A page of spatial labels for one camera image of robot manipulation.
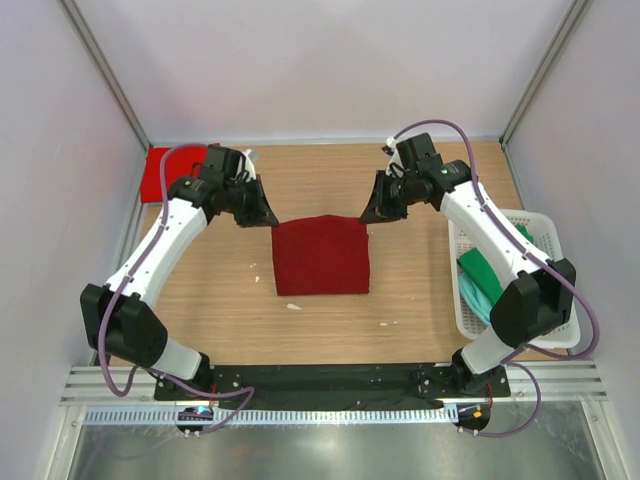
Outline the dark red t shirt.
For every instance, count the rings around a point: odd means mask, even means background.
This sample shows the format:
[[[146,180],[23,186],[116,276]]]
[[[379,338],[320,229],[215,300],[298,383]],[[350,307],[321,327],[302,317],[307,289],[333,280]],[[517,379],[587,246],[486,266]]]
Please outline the dark red t shirt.
[[[369,235],[358,219],[322,215],[271,229],[279,296],[366,295],[370,291]]]

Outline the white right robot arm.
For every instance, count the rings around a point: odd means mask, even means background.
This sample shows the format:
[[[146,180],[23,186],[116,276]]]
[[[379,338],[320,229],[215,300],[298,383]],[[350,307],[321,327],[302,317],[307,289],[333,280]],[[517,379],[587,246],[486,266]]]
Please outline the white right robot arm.
[[[389,163],[376,173],[361,223],[403,220],[409,206],[429,204],[466,234],[502,288],[489,325],[452,356],[454,384],[470,390],[505,359],[569,321],[575,268],[529,242],[489,198],[472,163],[444,162],[429,134],[391,137],[383,150]]]

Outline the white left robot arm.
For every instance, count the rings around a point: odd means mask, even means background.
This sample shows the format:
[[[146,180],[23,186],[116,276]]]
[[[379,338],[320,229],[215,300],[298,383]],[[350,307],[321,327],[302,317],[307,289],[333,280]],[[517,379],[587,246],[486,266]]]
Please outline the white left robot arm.
[[[99,360],[103,378],[118,396],[132,385],[115,384],[108,368],[123,360],[171,382],[193,396],[212,398],[209,357],[172,339],[154,311],[169,275],[191,243],[221,214],[242,228],[272,227],[278,219],[266,198],[252,150],[203,145],[204,158],[192,173],[166,180],[175,146],[159,163],[161,210],[141,243],[103,284],[87,284],[80,306],[87,340]]]

